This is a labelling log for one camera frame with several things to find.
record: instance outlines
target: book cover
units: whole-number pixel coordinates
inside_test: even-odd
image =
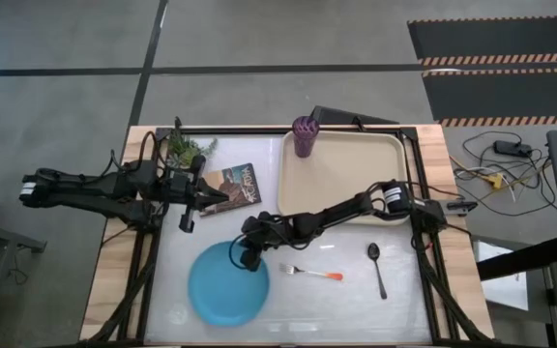
[[[206,174],[203,179],[212,188],[228,194],[229,201],[206,208],[200,213],[202,217],[261,202],[252,163],[213,171]]]

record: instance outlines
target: plastic cup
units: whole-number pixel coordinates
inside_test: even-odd
[[[310,116],[301,116],[294,121],[291,129],[294,132],[296,156],[301,159],[309,157],[319,133],[319,123]]]

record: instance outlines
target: metal spoon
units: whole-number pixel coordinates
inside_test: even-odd
[[[388,295],[386,295],[386,289],[384,289],[384,283],[382,282],[382,276],[379,274],[379,267],[377,266],[377,259],[379,258],[379,246],[376,243],[371,243],[368,245],[368,250],[366,251],[368,258],[373,260],[375,263],[375,269],[377,270],[377,282],[379,283],[379,294],[382,296],[382,300],[386,300]]]

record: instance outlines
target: concrete floor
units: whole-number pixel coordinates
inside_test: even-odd
[[[158,4],[0,0],[0,69],[141,67]],[[557,0],[171,0],[154,66],[415,63],[407,20],[511,15],[557,15]],[[77,340],[104,218],[23,208],[20,180],[41,166],[102,171],[108,151],[121,152],[137,83],[137,75],[0,77],[0,225],[48,240],[44,254],[19,257],[29,281],[6,284],[0,347]],[[171,124],[176,115],[191,125],[285,124],[316,104],[433,122],[417,72],[376,72],[155,75],[139,124]],[[548,129],[513,131],[541,147]],[[445,130],[451,154],[474,164],[459,145],[480,131]],[[522,211],[541,204],[533,193],[516,204],[504,193],[490,202]],[[479,208],[468,225],[476,235],[536,243],[557,235],[557,213],[502,218]],[[495,308],[492,316],[503,341],[546,343],[540,324]]]

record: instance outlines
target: tan tray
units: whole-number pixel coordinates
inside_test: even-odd
[[[317,213],[375,182],[407,180],[405,150],[394,136],[322,130],[306,159],[296,156],[293,136],[289,132],[282,139],[278,178],[278,210],[282,215]],[[381,192],[374,196],[383,198]],[[374,205],[379,209],[383,206],[381,202]],[[391,226],[406,220],[357,217],[351,222]]]

